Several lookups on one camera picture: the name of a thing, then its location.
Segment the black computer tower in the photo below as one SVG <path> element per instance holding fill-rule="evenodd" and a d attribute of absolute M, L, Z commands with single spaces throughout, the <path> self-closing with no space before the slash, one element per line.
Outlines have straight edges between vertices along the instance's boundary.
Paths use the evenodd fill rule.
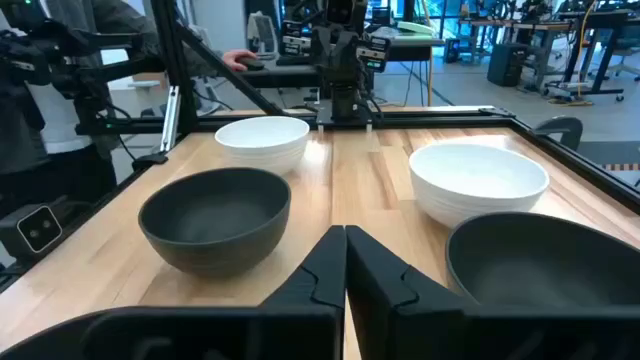
<path fill-rule="evenodd" d="M 501 87 L 516 87 L 521 78 L 528 47 L 517 43 L 497 44 L 494 46 L 487 80 Z"/>

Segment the background workbench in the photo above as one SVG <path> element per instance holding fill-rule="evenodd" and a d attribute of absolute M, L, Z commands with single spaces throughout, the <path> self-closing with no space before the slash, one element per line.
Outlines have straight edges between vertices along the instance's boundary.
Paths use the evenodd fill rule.
<path fill-rule="evenodd" d="M 556 39 L 564 36 L 566 46 L 570 47 L 573 27 L 570 22 L 460 19 L 458 26 L 462 25 L 469 25 L 471 32 L 469 35 L 459 35 L 457 39 L 467 43 L 460 50 L 470 55 L 472 63 L 485 57 L 489 57 L 490 62 L 493 48 L 497 44 L 517 43 L 527 46 L 527 58 L 521 77 L 525 69 L 532 71 L 531 79 L 524 83 L 524 88 L 528 91 L 543 94 L 544 85 L 549 83 L 547 77 L 564 73 L 550 65 L 550 58 Z"/>

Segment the mint green stapler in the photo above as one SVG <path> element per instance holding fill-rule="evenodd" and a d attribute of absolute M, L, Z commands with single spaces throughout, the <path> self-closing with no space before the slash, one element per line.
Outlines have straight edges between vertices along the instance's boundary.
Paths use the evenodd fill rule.
<path fill-rule="evenodd" d="M 399 21 L 397 23 L 397 28 L 400 30 L 406 30 L 415 34 L 426 35 L 428 37 L 435 37 L 438 34 L 435 28 L 428 25 L 414 23 L 414 22 Z"/>

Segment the white ribbed bowl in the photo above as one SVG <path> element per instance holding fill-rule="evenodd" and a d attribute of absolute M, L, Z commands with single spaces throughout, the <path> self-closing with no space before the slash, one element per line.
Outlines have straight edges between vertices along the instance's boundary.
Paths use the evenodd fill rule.
<path fill-rule="evenodd" d="M 530 158 L 472 143 L 424 146 L 409 157 L 409 170 L 419 208 L 448 228 L 478 215 L 527 212 L 550 185 Z"/>
<path fill-rule="evenodd" d="M 229 123 L 215 133 L 229 166 L 284 175 L 301 162 L 310 126 L 288 116 L 261 116 Z"/>

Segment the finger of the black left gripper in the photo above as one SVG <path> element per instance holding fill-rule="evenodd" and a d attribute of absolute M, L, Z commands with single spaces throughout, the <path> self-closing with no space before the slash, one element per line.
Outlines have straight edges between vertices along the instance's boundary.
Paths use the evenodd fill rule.
<path fill-rule="evenodd" d="M 316 26 L 312 29 L 311 53 L 317 66 L 323 68 L 329 66 L 331 32 L 328 28 Z"/>
<path fill-rule="evenodd" d="M 341 44 L 341 66 L 344 68 L 354 68 L 357 65 L 358 33 L 353 31 L 342 32 Z"/>

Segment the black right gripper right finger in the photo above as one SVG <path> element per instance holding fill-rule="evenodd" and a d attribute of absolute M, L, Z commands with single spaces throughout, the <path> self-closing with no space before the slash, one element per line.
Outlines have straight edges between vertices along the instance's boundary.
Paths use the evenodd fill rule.
<path fill-rule="evenodd" d="M 478 305 L 355 225 L 347 295 L 363 360 L 640 360 L 640 308 Z"/>

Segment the dark grey ribbed bowl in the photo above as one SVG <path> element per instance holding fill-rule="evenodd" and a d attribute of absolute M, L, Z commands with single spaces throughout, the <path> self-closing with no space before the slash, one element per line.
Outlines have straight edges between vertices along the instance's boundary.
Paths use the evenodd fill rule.
<path fill-rule="evenodd" d="M 156 253 L 191 275 L 227 277 L 268 257 L 284 235 L 292 201 L 280 175 L 219 168 L 180 178 L 151 195 L 138 224 Z"/>
<path fill-rule="evenodd" d="M 640 306 L 640 249 L 557 217 L 466 220 L 447 240 L 446 262 L 451 286 L 480 304 Z"/>

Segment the dark curved clamp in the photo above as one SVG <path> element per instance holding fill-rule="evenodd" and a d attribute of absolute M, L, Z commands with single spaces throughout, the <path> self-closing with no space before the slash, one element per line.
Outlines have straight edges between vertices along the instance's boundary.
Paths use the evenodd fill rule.
<path fill-rule="evenodd" d="M 576 151 L 581 143 L 583 130 L 583 123 L 578 118 L 572 116 L 556 116 L 540 123 L 532 129 L 532 133 L 536 136 L 560 134 L 559 142 L 563 146 Z"/>

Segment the person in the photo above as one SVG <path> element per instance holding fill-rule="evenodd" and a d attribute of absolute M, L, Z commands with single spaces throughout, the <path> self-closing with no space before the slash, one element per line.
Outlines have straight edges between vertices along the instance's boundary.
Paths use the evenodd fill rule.
<path fill-rule="evenodd" d="M 44 14 L 72 29 L 140 33 L 142 52 L 160 53 L 152 18 L 125 0 L 36 0 Z M 25 84 L 26 100 L 0 100 L 0 218 L 60 197 L 95 203 L 117 186 L 108 135 L 76 133 L 71 100 L 51 85 Z"/>

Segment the black wheeled desk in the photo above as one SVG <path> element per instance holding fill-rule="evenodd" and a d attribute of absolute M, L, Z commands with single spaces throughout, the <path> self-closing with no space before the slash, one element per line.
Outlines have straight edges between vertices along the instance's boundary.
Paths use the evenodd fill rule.
<path fill-rule="evenodd" d="M 615 95 L 615 100 L 617 102 L 624 100 L 623 89 L 602 89 L 601 86 L 607 73 L 609 62 L 613 56 L 618 40 L 621 38 L 623 30 L 629 26 L 640 26 L 640 17 L 631 17 L 627 10 L 593 12 L 595 5 L 596 2 L 593 2 L 592 6 L 578 18 L 576 43 L 572 48 L 567 68 L 565 69 L 561 80 L 549 82 L 544 85 L 544 95 L 548 95 L 550 89 L 558 89 L 563 91 L 567 97 L 570 97 L 572 102 L 584 102 L 584 97 L 591 95 Z M 594 36 L 588 44 L 587 54 L 585 55 L 583 65 L 578 70 L 578 79 L 573 81 L 572 77 L 574 75 L 575 66 L 577 61 L 581 58 L 585 34 L 588 29 L 592 29 L 594 31 Z M 584 82 L 583 73 L 588 71 L 588 62 L 593 53 L 600 30 L 610 31 L 608 42 L 604 46 L 605 51 L 595 79 L 592 83 Z"/>

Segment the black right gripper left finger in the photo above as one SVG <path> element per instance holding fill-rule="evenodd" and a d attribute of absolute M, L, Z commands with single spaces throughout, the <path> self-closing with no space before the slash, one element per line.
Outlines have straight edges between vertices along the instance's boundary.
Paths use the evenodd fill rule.
<path fill-rule="evenodd" d="M 254 307 L 123 307 L 52 326 L 0 360 L 341 360 L 347 236 L 332 226 Z"/>

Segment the person's hand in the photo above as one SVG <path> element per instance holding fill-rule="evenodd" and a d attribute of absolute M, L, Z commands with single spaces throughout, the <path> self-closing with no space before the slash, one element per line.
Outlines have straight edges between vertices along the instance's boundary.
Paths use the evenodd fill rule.
<path fill-rule="evenodd" d="M 237 50 L 230 50 L 225 52 L 222 56 L 222 59 L 224 63 L 234 71 L 244 72 L 244 71 L 247 71 L 248 68 L 244 64 L 240 63 L 240 60 L 241 59 L 257 60 L 257 56 L 249 50 L 237 49 Z"/>

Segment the black aluminium table frame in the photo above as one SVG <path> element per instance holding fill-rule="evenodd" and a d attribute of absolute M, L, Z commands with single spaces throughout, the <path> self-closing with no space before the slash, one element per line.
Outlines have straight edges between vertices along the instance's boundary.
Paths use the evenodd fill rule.
<path fill-rule="evenodd" d="M 144 170 L 0 292 L 0 303 L 249 303 L 281 284 L 320 235 L 341 224 L 361 226 L 434 281 L 452 284 L 445 229 L 419 212 L 409 192 L 409 151 L 444 140 L 504 145 L 542 165 L 551 185 L 537 213 L 599 230 L 634 251 L 628 259 L 606 246 L 591 251 L 578 288 L 605 281 L 623 292 L 640 291 L 640 199 L 573 150 L 505 113 L 480 108 L 398 110 L 372 133 L 326 126 L 313 140 L 320 161 L 304 160 L 288 179 L 291 214 L 274 253 L 240 275 L 184 275 L 152 249 L 134 213 L 171 181 L 221 165 L 222 149 L 213 138 L 219 126 L 217 119 L 195 126 L 165 163 Z"/>

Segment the silver aluminium extrusion bar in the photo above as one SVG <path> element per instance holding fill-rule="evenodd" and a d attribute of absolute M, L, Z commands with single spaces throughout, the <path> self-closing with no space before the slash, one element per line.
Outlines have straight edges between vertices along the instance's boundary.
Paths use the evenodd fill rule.
<path fill-rule="evenodd" d="M 181 107 L 181 94 L 179 86 L 171 86 L 166 104 L 163 132 L 160 142 L 160 151 L 169 152 L 175 145 L 179 112 Z"/>

